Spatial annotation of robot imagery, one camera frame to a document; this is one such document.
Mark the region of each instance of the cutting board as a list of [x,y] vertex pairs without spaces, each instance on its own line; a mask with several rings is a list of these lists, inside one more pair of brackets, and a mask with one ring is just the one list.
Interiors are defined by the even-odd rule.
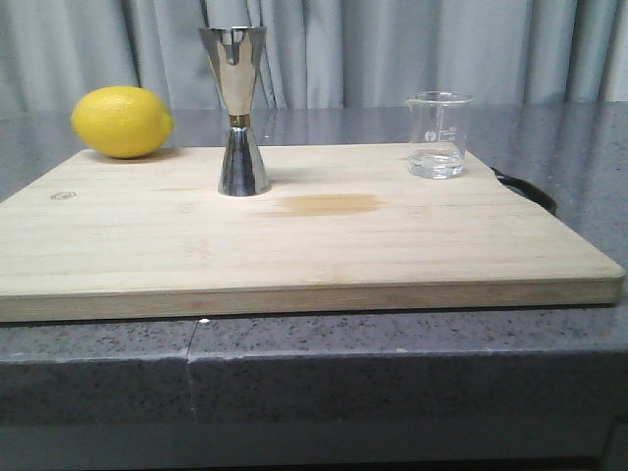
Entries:
[[473,155],[425,180],[408,144],[84,150],[0,204],[0,321],[611,303],[624,271]]

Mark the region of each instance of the countertop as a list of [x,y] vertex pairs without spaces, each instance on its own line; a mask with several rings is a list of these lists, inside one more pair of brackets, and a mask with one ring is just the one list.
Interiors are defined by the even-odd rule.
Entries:
[[[225,112],[174,115],[166,146],[224,145]],[[263,146],[404,142],[408,117],[252,120]],[[627,131],[628,103],[474,105],[468,149],[626,268]],[[0,199],[84,148],[60,113],[0,117],[0,143]],[[627,416],[625,285],[613,306],[0,326],[0,469],[585,456],[618,470]]]

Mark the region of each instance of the lemon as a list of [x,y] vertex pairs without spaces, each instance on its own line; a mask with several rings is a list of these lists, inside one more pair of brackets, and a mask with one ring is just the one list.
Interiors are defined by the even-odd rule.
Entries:
[[161,98],[137,86],[106,86],[90,91],[77,103],[70,122],[89,147],[119,158],[157,150],[175,127]]

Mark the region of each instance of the stainless steel jigger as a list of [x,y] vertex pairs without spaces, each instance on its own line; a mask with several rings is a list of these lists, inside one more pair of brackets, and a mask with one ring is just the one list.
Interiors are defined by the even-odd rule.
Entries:
[[229,134],[218,190],[229,196],[251,196],[270,189],[264,162],[251,128],[250,111],[265,27],[202,27],[218,90],[229,112]]

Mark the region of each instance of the gray granite countertop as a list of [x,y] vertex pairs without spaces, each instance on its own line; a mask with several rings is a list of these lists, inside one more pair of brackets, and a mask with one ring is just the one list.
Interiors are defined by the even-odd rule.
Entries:
[[[175,117],[167,145],[223,145],[224,112]],[[407,117],[279,110],[253,123],[261,145],[402,142]],[[552,195],[559,219],[628,267],[628,104],[474,106],[471,122],[469,150]],[[0,199],[83,148],[67,114],[0,118],[0,141]],[[624,288],[614,306],[4,324],[0,432],[536,417],[578,421],[575,445],[552,448],[564,437],[551,436],[520,454],[601,456],[628,414],[627,299]],[[531,433],[550,430],[539,424]],[[2,469],[19,461],[7,453],[0,445]]]

